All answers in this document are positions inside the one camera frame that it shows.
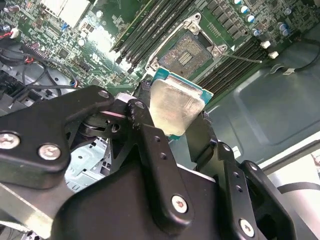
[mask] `bolt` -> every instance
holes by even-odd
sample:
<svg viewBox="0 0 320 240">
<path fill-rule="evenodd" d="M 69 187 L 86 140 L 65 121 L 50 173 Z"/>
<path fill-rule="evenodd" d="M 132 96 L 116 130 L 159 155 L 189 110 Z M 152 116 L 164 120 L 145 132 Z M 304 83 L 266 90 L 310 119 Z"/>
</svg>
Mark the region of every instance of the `bolt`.
<svg viewBox="0 0 320 240">
<path fill-rule="evenodd" d="M 98 94 L 105 99 L 109 98 L 109 93 L 106 91 L 101 90 Z"/>
<path fill-rule="evenodd" d="M 223 143 L 222 145 L 225 150 L 227 150 L 228 152 L 230 151 L 230 147 L 227 144 Z"/>
<path fill-rule="evenodd" d="M 188 205 L 186 201 L 178 195 L 174 195 L 171 199 L 174 209 L 181 214 L 185 214 L 188 210 Z"/>
<path fill-rule="evenodd" d="M 0 149 L 13 149 L 20 144 L 20 138 L 12 133 L 0 134 Z"/>
<path fill-rule="evenodd" d="M 253 169 L 253 170 L 255 170 L 255 171 L 257 171 L 258 170 L 258 168 L 253 164 L 253 163 L 249 163 L 250 164 L 250 167 Z"/>
<path fill-rule="evenodd" d="M 136 105 L 137 107 L 141 108 L 141 109 L 144 109 L 144 108 L 145 108 L 144 104 L 143 104 L 142 102 L 140 102 L 140 101 L 136 101 L 136 102 L 135 102 L 135 105 Z"/>
<path fill-rule="evenodd" d="M 255 235 L 254 228 L 251 226 L 251 224 L 245 220 L 245 219 L 240 219 L 239 220 L 240 227 L 242 231 L 250 238 L 253 238 Z"/>
<path fill-rule="evenodd" d="M 61 155 L 61 150 L 52 144 L 45 144 L 39 148 L 38 154 L 44 160 L 57 160 Z"/>
</svg>

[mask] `capacitor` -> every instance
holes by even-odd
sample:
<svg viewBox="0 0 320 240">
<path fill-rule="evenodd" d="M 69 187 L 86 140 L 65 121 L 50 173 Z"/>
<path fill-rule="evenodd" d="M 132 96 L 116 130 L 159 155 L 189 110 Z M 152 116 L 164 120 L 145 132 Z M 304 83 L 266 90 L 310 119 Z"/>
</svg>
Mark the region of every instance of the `capacitor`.
<svg viewBox="0 0 320 240">
<path fill-rule="evenodd" d="M 253 23 L 255 21 L 255 16 L 253 15 L 248 15 L 246 16 L 245 20 L 248 22 L 248 23 Z"/>
<path fill-rule="evenodd" d="M 258 37 L 260 35 L 260 33 L 261 32 L 258 29 L 255 29 L 255 28 L 252 29 L 252 35 L 255 36 L 255 37 Z"/>
<path fill-rule="evenodd" d="M 287 25 L 283 22 L 278 22 L 278 24 L 276 25 L 276 28 L 279 29 L 280 31 L 284 31 L 287 29 Z"/>
<path fill-rule="evenodd" d="M 103 13 L 102 11 L 100 11 L 100 10 L 99 10 L 99 11 L 97 11 L 97 12 L 96 12 L 96 14 L 95 14 L 95 15 L 96 15 L 96 17 L 97 17 L 98 19 L 100 19 L 100 18 L 102 18 L 102 17 L 103 17 L 104 13 Z"/>
<path fill-rule="evenodd" d="M 289 29 L 285 29 L 285 30 L 281 31 L 281 34 L 286 37 L 286 36 L 288 36 L 290 34 L 290 30 Z"/>
<path fill-rule="evenodd" d="M 87 43 L 87 41 L 86 41 L 85 39 L 83 39 L 83 38 L 80 38 L 80 39 L 78 40 L 78 45 L 79 45 L 80 47 L 83 47 L 86 43 Z"/>
<path fill-rule="evenodd" d="M 249 12 L 249 8 L 247 6 L 241 6 L 239 7 L 239 12 L 242 14 L 246 14 L 247 12 Z"/>
<path fill-rule="evenodd" d="M 18 5 L 8 6 L 3 9 L 6 13 L 17 13 L 20 11 L 20 7 Z"/>
<path fill-rule="evenodd" d="M 291 13 L 292 13 L 292 10 L 289 7 L 284 10 L 284 15 L 286 16 L 290 15 Z"/>
</svg>

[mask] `chip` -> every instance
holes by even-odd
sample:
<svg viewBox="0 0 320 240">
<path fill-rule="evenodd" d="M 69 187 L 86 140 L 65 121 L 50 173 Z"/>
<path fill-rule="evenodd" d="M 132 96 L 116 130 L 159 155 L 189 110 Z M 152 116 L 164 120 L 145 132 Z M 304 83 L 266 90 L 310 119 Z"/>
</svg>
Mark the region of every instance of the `chip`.
<svg viewBox="0 0 320 240">
<path fill-rule="evenodd" d="M 222 11 L 221 7 L 217 7 L 216 10 L 213 11 L 213 15 L 218 17 L 218 16 L 220 16 L 220 14 L 222 14 L 222 12 L 223 11 Z"/>
<path fill-rule="evenodd" d="M 233 35 L 236 31 L 238 31 L 238 29 L 234 25 L 228 29 L 228 33 L 230 33 L 231 35 Z"/>
<path fill-rule="evenodd" d="M 207 8 L 212 11 L 215 10 L 216 7 L 218 6 L 218 3 L 216 2 L 216 0 L 213 0 L 212 2 L 210 2 L 207 6 Z"/>
<path fill-rule="evenodd" d="M 232 37 L 235 39 L 235 40 L 237 40 L 238 38 L 240 38 L 242 36 L 242 33 L 240 32 L 240 31 L 237 31 L 236 33 L 234 33 L 233 35 L 232 35 Z"/>
<path fill-rule="evenodd" d="M 228 28 L 231 27 L 232 22 L 228 19 L 228 20 L 225 21 L 222 25 L 223 25 L 226 29 L 228 29 Z"/>
<path fill-rule="evenodd" d="M 219 18 L 218 18 L 218 20 L 219 20 L 219 22 L 220 23 L 223 23 L 225 20 L 227 20 L 227 15 L 225 14 L 225 13 L 223 13 Z"/>
<path fill-rule="evenodd" d="M 65 59 L 68 56 L 68 52 L 65 49 L 61 49 L 60 52 L 58 53 L 59 57 L 62 59 Z"/>
<path fill-rule="evenodd" d="M 160 58 L 159 64 L 188 78 L 210 59 L 211 53 L 188 31 Z"/>
<path fill-rule="evenodd" d="M 100 82 L 98 79 L 94 78 L 92 81 L 91 81 L 91 85 L 100 85 Z"/>
</svg>

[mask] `integrated circuit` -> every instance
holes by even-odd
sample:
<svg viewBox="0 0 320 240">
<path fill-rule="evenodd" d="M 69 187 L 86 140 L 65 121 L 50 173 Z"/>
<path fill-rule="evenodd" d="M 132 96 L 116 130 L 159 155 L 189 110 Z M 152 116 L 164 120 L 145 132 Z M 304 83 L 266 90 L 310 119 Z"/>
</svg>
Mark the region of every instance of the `integrated circuit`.
<svg viewBox="0 0 320 240">
<path fill-rule="evenodd" d="M 169 71 L 188 78 L 211 58 L 211 53 L 188 31 L 163 55 L 159 63 Z"/>
<path fill-rule="evenodd" d="M 59 55 L 60 58 L 65 59 L 65 58 L 67 58 L 69 53 L 65 49 L 61 48 L 61 50 L 59 51 L 58 55 Z"/>
</svg>

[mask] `black memory slot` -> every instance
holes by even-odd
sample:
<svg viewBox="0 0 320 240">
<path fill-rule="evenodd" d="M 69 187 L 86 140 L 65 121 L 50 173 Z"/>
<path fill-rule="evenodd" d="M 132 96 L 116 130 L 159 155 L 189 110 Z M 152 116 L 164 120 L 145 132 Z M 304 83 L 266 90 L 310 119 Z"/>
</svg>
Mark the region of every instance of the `black memory slot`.
<svg viewBox="0 0 320 240">
<path fill-rule="evenodd" d="M 241 57 L 256 60 L 256 53 L 260 53 L 259 49 L 252 47 L 249 51 L 246 51 L 244 54 L 242 54 Z M 219 69 L 219 71 L 216 74 L 212 75 L 210 77 L 210 80 L 208 80 L 203 87 L 206 89 L 212 89 L 215 86 L 218 79 L 225 79 L 230 74 L 236 73 L 237 69 L 239 69 L 239 66 L 243 65 L 244 63 L 249 62 L 233 58 L 231 62 L 227 64 L 227 66 L 223 67 L 223 69 Z"/>
<path fill-rule="evenodd" d="M 166 22 L 159 26 L 159 29 L 153 34 L 151 37 L 151 41 L 148 44 L 143 45 L 141 51 L 139 51 L 131 60 L 132 65 L 136 66 L 147 54 L 152 51 L 154 45 L 157 43 L 159 39 L 164 37 L 170 28 L 177 22 L 177 19 L 181 16 L 181 14 L 189 8 L 191 4 L 193 4 L 195 0 L 184 0 L 179 6 L 177 11 L 174 11 L 171 16 L 166 20 Z"/>
<path fill-rule="evenodd" d="M 141 32 L 137 44 L 133 45 L 126 54 L 126 59 L 130 61 L 130 59 L 137 54 L 140 49 L 144 46 L 144 44 L 153 36 L 153 34 L 164 24 L 164 22 L 171 16 L 171 14 L 175 11 L 176 8 L 179 8 L 181 2 L 185 2 L 186 0 L 178 0 L 178 1 L 169 1 L 169 3 L 165 6 L 163 11 L 156 17 L 156 19 L 150 24 L 149 28 L 146 31 Z"/>
<path fill-rule="evenodd" d="M 130 36 L 117 48 L 120 50 L 122 56 L 126 56 L 128 50 L 140 39 L 141 33 L 145 32 L 150 25 L 157 19 L 159 14 L 163 12 L 164 8 L 169 4 L 171 0 L 160 0 L 155 3 L 152 10 L 143 18 L 136 29 L 130 34 Z"/>
<path fill-rule="evenodd" d="M 246 42 L 237 52 L 235 52 L 233 55 L 243 57 L 246 52 L 252 48 L 252 46 L 255 46 L 253 44 L 252 38 Z M 224 73 L 226 69 L 230 67 L 231 64 L 233 64 L 236 61 L 235 58 L 228 58 L 225 60 L 219 67 L 214 69 L 207 77 L 205 77 L 200 83 L 198 83 L 202 88 L 205 88 L 206 85 L 211 81 L 212 76 L 216 75 L 217 73 Z"/>
<path fill-rule="evenodd" d="M 262 53 L 257 53 L 252 56 L 253 58 L 263 58 L 264 55 Z M 234 69 L 234 72 L 226 76 L 226 78 L 220 78 L 218 81 L 214 79 L 215 84 L 211 86 L 209 89 L 213 91 L 214 94 L 219 92 L 223 92 L 223 90 L 228 89 L 230 85 L 239 80 L 243 75 L 247 74 L 252 68 L 257 66 L 258 63 L 254 62 L 245 62 L 245 63 L 236 63 L 238 67 Z"/>
</svg>

